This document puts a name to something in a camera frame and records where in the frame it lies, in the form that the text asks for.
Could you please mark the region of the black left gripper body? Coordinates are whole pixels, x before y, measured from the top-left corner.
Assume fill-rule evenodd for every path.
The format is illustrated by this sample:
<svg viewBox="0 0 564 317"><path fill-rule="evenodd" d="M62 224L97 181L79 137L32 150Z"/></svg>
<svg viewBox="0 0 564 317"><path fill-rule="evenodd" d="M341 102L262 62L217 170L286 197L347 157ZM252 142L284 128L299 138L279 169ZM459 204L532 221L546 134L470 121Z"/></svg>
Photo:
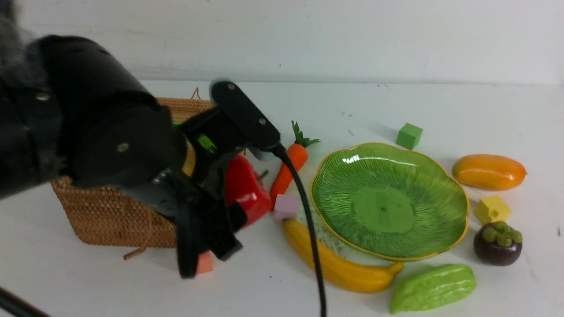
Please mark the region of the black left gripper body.
<svg viewBox="0 0 564 317"><path fill-rule="evenodd" d="M214 186L228 162L245 147L242 135L219 108L174 127L171 113L127 110L119 115L119 140L130 145L119 155L119 189L175 223L176 188L189 197L199 229L209 229Z"/></svg>

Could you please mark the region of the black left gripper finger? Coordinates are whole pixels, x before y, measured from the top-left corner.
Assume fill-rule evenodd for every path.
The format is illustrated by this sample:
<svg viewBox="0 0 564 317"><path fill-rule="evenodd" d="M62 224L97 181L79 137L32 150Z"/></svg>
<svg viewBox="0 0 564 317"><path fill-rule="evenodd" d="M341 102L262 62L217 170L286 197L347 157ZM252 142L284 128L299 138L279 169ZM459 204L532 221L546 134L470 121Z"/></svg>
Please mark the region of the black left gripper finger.
<svg viewBox="0 0 564 317"><path fill-rule="evenodd" d="M181 188L176 188L176 233L177 262L182 279L193 279L199 263L199 225L189 197Z"/></svg>
<svg viewBox="0 0 564 317"><path fill-rule="evenodd" d="M224 262L242 249L242 243L235 234L248 221L246 212L240 203L227 202L225 190L225 176L218 176L214 186L214 193L217 193L218 196L212 201L207 237L209 250Z"/></svg>

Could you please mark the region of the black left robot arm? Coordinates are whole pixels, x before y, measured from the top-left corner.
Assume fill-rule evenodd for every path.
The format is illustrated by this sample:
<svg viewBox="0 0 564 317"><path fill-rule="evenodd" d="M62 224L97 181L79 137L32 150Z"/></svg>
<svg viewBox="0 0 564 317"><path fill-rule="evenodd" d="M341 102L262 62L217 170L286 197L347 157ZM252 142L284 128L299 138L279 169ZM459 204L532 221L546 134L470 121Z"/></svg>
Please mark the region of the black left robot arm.
<svg viewBox="0 0 564 317"><path fill-rule="evenodd" d="M1 198L68 177L112 186L154 207L177 231L182 278L199 255L228 260L247 216L224 198L234 143L200 140L233 128L214 107L181 125L103 47L77 36L32 39L16 0L1 2Z"/></svg>

